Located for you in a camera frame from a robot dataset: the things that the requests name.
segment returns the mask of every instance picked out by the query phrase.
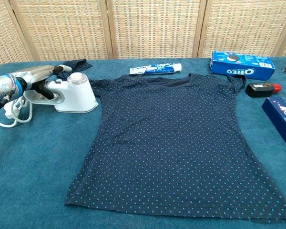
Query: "blue box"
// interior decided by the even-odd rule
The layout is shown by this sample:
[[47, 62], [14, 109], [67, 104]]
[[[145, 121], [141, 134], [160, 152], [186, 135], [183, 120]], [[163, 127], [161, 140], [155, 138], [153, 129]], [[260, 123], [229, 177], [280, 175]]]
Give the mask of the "blue box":
[[245, 75], [248, 79], [269, 81], [275, 72], [275, 66], [270, 57], [213, 51], [210, 72], [222, 75]]
[[286, 142], [286, 99], [284, 97], [266, 98], [262, 108]]

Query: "dark fabric piece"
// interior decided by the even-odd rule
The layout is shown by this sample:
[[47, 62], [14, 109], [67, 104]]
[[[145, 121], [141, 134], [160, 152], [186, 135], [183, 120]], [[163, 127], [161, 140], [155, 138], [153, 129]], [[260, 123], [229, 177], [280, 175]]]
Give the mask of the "dark fabric piece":
[[63, 63], [63, 65], [67, 65], [72, 68], [71, 72], [58, 73], [57, 78], [62, 79], [63, 81], [66, 81], [72, 73], [78, 73], [92, 67], [92, 65], [89, 64], [86, 59], [66, 61]]
[[91, 80], [102, 124], [65, 204], [147, 215], [286, 221], [286, 199], [236, 120], [244, 79]]

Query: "red cap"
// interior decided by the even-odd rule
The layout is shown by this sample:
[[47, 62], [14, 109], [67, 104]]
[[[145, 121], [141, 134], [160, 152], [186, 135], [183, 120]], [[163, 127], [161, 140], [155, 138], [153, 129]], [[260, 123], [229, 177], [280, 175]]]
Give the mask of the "red cap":
[[282, 89], [282, 86], [277, 83], [273, 83], [272, 85], [275, 87], [273, 93], [278, 93]]

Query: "teal tablecloth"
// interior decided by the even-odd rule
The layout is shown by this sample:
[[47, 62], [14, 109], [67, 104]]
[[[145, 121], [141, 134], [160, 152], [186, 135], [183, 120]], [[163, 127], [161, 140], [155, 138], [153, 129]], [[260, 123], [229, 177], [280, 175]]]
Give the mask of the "teal tablecloth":
[[[286, 57], [272, 58], [276, 72], [270, 82], [286, 98]], [[89, 78], [116, 78], [129, 68], [179, 62], [181, 78], [209, 74], [208, 59], [128, 59], [89, 61]], [[61, 62], [21, 62], [0, 66], [0, 75], [27, 67]], [[241, 130], [267, 172], [286, 197], [286, 144], [261, 106], [265, 98], [250, 98], [241, 90], [236, 112]], [[63, 204], [101, 123], [102, 105], [90, 113], [58, 113], [50, 105], [34, 105], [33, 119], [12, 129], [0, 127], [0, 228], [282, 228], [286, 223], [261, 224], [237, 219], [194, 219], [125, 214]], [[4, 112], [0, 111], [0, 121]]]

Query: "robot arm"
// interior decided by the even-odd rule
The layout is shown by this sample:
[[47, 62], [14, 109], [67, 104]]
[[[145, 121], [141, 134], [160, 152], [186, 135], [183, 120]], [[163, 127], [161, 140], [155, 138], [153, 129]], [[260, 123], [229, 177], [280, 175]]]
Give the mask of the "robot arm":
[[47, 99], [53, 99], [53, 93], [44, 86], [45, 80], [53, 74], [70, 71], [72, 68], [66, 65], [42, 65], [0, 76], [0, 109], [21, 97], [26, 90], [35, 90]]

